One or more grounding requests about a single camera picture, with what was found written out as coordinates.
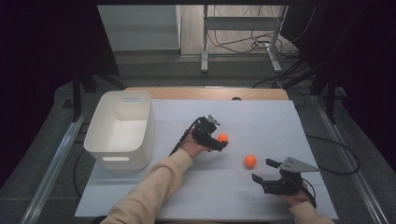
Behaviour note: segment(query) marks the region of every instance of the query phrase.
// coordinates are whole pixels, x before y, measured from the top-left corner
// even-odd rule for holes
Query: orange ball
[[[245,165],[248,167],[248,168],[253,168],[254,167],[254,165],[256,165],[256,157],[255,156],[253,156],[253,155],[247,155],[246,157],[245,157]]]
[[[228,136],[225,133],[221,133],[218,136],[219,142],[228,142]]]

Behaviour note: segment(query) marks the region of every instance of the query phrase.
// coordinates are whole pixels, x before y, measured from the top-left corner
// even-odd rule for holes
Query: white wall
[[[180,6],[98,6],[113,51],[180,49]]]

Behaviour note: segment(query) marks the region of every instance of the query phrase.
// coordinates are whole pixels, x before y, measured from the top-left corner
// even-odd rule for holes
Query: sleeve cuff
[[[299,203],[290,208],[295,219],[312,220],[318,217],[317,210],[309,202]]]
[[[182,173],[192,166],[192,158],[185,150],[181,148],[179,148],[169,158],[180,168]]]

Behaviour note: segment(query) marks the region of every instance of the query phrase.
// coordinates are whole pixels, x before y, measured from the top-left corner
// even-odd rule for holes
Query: dark curtain
[[[55,90],[87,65],[108,75],[118,68],[94,4],[3,1],[0,27],[3,185],[47,118]]]

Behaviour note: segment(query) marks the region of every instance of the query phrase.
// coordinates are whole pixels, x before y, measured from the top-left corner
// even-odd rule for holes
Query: human arm
[[[320,216],[309,202],[308,196],[301,190],[294,195],[277,195],[289,206],[289,210],[296,224],[330,224],[334,223],[327,216]]]
[[[172,156],[151,167],[142,182],[110,210],[103,224],[154,223],[164,200],[180,187],[184,172],[192,166],[192,158],[209,148],[195,143],[187,135]]]

